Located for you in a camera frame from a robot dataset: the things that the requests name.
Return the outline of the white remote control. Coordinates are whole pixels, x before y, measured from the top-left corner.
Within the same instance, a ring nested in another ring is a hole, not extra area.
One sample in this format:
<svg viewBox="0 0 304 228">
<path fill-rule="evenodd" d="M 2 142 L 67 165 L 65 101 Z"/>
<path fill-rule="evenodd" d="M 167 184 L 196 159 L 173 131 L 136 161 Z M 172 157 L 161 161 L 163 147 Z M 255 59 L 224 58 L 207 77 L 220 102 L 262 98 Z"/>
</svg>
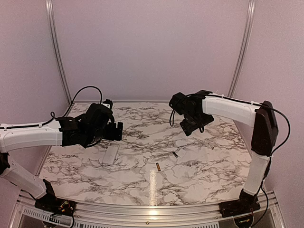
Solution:
<svg viewBox="0 0 304 228">
<path fill-rule="evenodd" d="M 104 154 L 102 163 L 113 165 L 119 151 L 120 144 L 111 142 Z"/>
</svg>

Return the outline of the white battery compartment cover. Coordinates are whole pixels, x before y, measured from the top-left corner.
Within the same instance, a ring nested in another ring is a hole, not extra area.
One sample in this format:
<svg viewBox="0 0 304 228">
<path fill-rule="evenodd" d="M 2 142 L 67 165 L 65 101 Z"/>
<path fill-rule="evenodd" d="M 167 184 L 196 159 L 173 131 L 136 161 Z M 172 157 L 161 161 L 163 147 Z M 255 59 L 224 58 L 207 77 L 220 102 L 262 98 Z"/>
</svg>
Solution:
<svg viewBox="0 0 304 228">
<path fill-rule="evenodd" d="M 184 149 L 180 149 L 177 153 L 179 158 L 183 158 L 186 154 L 186 151 Z"/>
</svg>

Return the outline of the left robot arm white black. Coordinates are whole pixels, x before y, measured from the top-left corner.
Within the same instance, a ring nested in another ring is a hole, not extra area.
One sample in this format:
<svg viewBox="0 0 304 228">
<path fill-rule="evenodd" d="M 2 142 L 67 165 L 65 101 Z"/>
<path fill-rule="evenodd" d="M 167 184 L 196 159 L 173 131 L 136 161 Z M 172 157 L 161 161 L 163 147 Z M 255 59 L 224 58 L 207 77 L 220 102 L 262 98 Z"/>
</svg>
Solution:
<svg viewBox="0 0 304 228">
<path fill-rule="evenodd" d="M 6 125 L 0 129 L 0 176 L 26 191 L 35 200 L 36 208 L 72 213 L 75 202 L 58 198 L 46 179 L 35 177 L 16 161 L 9 152 L 37 146 L 92 147 L 103 139 L 120 141 L 123 123 L 115 123 L 113 118 L 101 118 L 95 122 L 84 121 L 84 115 L 77 118 L 61 117 L 47 124 Z"/>
</svg>

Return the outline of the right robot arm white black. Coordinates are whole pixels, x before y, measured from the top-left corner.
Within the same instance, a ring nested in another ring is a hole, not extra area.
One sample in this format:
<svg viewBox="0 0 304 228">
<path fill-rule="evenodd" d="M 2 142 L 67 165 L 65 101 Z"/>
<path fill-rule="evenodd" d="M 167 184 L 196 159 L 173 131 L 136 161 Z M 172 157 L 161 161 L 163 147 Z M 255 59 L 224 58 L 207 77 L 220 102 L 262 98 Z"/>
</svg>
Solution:
<svg viewBox="0 0 304 228">
<path fill-rule="evenodd" d="M 228 214 L 248 213 L 254 208 L 257 195 L 270 169 L 273 147 L 278 136 L 278 125 L 272 104 L 268 101 L 255 103 L 242 101 L 201 90 L 185 95 L 181 92 L 169 101 L 172 109 L 170 124 L 174 115 L 184 118 L 180 126 L 189 136 L 193 131 L 204 131 L 204 127 L 214 121 L 215 115 L 240 122 L 252 128 L 251 164 L 247 180 L 237 200 L 220 203 L 222 212 Z"/>
</svg>

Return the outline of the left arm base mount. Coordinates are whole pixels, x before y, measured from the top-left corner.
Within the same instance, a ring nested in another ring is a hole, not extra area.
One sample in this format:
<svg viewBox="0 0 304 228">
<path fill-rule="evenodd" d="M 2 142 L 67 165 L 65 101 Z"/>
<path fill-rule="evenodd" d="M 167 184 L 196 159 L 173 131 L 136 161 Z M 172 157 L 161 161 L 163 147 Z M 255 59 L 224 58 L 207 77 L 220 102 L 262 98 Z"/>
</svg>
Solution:
<svg viewBox="0 0 304 228">
<path fill-rule="evenodd" d="M 35 207 L 44 211 L 51 212 L 54 215 L 60 214 L 72 216 L 75 211 L 76 202 L 61 198 L 38 199 Z"/>
</svg>

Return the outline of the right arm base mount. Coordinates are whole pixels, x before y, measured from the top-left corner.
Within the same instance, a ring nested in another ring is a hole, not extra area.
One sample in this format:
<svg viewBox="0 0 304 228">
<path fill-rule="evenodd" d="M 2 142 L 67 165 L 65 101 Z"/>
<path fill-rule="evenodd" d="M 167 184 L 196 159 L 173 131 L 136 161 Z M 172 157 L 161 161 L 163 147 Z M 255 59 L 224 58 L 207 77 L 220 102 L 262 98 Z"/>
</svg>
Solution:
<svg viewBox="0 0 304 228">
<path fill-rule="evenodd" d="M 225 201 L 219 204 L 219 210 L 223 218 L 238 216 L 261 209 L 259 202 L 248 203 L 241 200 Z"/>
</svg>

